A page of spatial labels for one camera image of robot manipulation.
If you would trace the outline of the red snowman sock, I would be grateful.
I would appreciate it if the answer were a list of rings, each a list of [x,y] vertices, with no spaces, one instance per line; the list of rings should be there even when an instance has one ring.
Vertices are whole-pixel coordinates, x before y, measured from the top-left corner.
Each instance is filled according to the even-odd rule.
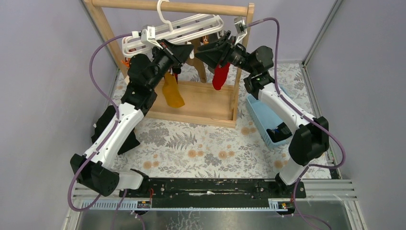
[[[215,90],[219,91],[222,89],[222,87],[225,84],[226,79],[228,77],[229,68],[230,68],[230,63],[227,63],[223,67],[220,67],[218,65],[214,69],[214,77],[213,77],[212,85]]]

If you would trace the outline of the white plastic sock hanger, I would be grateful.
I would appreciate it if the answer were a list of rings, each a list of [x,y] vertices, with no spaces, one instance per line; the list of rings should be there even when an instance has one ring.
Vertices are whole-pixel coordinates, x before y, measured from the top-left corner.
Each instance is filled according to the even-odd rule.
[[[181,45],[193,39],[223,31],[224,21],[219,15],[214,14],[195,14],[173,22],[166,20],[162,14],[162,2],[162,0],[157,2],[157,13],[163,24],[155,26],[155,46],[146,46],[141,42],[142,30],[132,31],[130,36],[122,39],[122,53],[125,57],[131,58],[139,53],[146,54],[153,47],[162,48],[158,43],[161,39],[166,39],[173,44]]]

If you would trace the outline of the black sock with blue patch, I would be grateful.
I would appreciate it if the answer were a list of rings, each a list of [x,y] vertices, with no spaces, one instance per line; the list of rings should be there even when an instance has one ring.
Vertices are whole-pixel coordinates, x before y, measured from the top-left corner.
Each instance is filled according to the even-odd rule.
[[[292,136],[290,129],[282,124],[275,129],[267,129],[266,132],[274,143],[284,141]]]

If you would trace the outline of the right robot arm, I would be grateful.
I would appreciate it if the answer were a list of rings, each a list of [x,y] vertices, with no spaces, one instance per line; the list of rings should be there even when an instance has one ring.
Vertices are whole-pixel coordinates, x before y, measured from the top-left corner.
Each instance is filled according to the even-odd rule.
[[[302,110],[280,89],[277,78],[269,74],[269,69],[276,67],[270,47],[260,46],[249,53],[234,36],[226,33],[213,43],[199,46],[195,57],[212,68],[231,64],[248,72],[249,76],[244,79],[246,91],[282,120],[275,131],[267,133],[273,140],[291,139],[290,159],[276,175],[274,185],[278,196],[287,197],[309,163],[328,149],[328,121]]]

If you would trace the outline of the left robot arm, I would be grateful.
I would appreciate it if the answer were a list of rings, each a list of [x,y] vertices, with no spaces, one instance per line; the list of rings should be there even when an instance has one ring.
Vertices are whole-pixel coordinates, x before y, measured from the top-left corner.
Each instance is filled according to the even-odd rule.
[[[79,183],[102,196],[114,190],[130,189],[137,197],[148,192],[146,175],[137,170],[115,172],[114,156],[125,140],[134,132],[157,98],[155,88],[171,68],[180,68],[194,47],[192,44],[176,45],[165,39],[152,49],[153,58],[136,54],[129,59],[129,83],[121,104],[95,143],[83,154],[74,156],[70,165],[74,172],[73,183]]]

